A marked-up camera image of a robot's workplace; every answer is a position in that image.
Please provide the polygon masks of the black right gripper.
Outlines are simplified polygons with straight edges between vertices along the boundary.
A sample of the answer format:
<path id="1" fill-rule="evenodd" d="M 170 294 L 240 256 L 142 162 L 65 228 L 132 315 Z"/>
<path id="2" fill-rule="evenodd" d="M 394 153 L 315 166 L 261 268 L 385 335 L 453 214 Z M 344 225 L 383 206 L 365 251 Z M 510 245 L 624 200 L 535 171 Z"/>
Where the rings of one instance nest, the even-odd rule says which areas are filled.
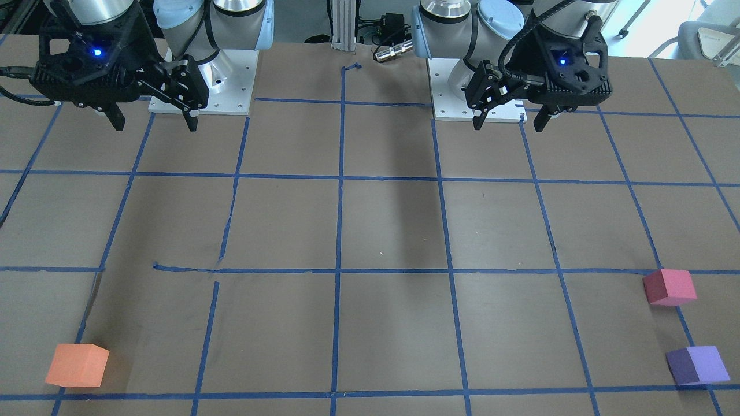
<path id="1" fill-rule="evenodd" d="M 100 24 L 83 24 L 70 10 L 53 11 L 40 28 L 30 84 L 55 101 L 102 107 L 117 132 L 126 124 L 118 103 L 141 96 L 176 106 L 188 131 L 196 132 L 198 109 L 209 98 L 195 59 L 164 60 L 141 10 L 125 10 Z"/>

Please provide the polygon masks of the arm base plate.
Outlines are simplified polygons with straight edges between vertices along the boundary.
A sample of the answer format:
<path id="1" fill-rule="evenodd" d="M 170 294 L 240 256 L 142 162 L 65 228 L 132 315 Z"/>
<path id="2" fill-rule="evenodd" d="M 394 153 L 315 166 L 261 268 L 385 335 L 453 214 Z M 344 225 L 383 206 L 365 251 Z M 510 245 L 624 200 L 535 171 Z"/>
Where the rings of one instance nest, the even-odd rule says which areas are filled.
<path id="1" fill-rule="evenodd" d="M 220 50 L 199 69 L 210 89 L 207 106 L 191 115 L 248 116 L 256 81 L 256 50 Z"/>
<path id="2" fill-rule="evenodd" d="M 437 121 L 471 122 L 473 110 L 468 107 L 463 88 L 473 76 L 460 59 L 428 59 L 429 86 Z M 519 123 L 526 121 L 525 106 L 521 100 L 513 100 L 489 111 L 486 123 Z"/>

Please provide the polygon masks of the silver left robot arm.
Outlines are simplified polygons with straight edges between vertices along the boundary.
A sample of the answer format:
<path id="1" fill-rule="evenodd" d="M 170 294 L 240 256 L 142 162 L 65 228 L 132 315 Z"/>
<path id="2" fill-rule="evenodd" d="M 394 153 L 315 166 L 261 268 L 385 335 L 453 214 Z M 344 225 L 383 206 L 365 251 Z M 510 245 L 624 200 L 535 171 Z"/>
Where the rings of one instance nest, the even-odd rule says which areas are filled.
<path id="1" fill-rule="evenodd" d="M 499 106 L 540 106 L 534 128 L 613 92 L 602 14 L 614 1 L 421 1 L 412 42 L 420 58 L 458 61 L 456 84 L 476 130 Z"/>

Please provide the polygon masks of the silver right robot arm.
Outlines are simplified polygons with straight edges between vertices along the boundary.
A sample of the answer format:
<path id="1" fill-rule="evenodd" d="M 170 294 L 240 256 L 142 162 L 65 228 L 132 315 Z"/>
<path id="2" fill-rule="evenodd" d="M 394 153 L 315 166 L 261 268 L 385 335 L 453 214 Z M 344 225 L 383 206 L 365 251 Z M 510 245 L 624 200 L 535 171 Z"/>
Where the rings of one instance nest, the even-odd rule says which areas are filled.
<path id="1" fill-rule="evenodd" d="M 188 130 L 197 111 L 232 76 L 227 50 L 267 50 L 274 39 L 272 1 L 155 1 L 153 13 L 171 53 L 158 51 L 140 1 L 47 1 L 33 68 L 4 69 L 24 78 L 53 105 L 72 102 L 102 113 L 114 129 L 119 103 L 141 96 L 177 108 Z"/>

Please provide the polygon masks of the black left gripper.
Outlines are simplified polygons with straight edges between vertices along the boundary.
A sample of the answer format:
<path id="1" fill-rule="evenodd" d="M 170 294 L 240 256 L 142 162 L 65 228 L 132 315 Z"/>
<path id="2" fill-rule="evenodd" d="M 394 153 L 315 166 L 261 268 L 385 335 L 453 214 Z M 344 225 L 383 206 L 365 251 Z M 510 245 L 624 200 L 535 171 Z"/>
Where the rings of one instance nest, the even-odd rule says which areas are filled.
<path id="1" fill-rule="evenodd" d="M 514 99 L 542 105 L 533 126 L 543 132 L 558 112 L 597 106 L 612 95 L 608 46 L 602 22 L 587 22 L 577 39 L 544 25 L 532 29 L 503 55 L 503 64 L 483 59 L 466 87 L 473 128 L 481 130 L 489 111 Z"/>

